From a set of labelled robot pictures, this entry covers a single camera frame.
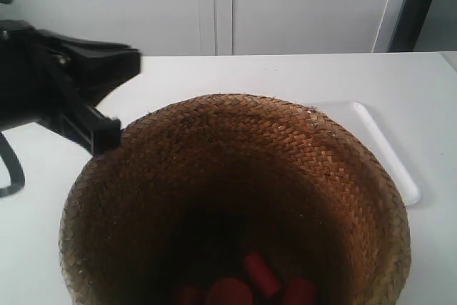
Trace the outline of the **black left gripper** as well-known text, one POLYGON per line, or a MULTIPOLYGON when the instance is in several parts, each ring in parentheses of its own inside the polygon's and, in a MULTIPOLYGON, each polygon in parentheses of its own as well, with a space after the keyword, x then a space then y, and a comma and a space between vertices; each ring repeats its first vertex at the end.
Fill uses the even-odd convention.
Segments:
POLYGON ((35 121, 93 156, 105 154, 121 143, 121 121, 87 101, 101 101, 140 72, 141 52, 127 44, 76 39, 25 21, 2 20, 1 129, 35 121), (57 67, 48 72, 40 48, 64 72, 57 67))

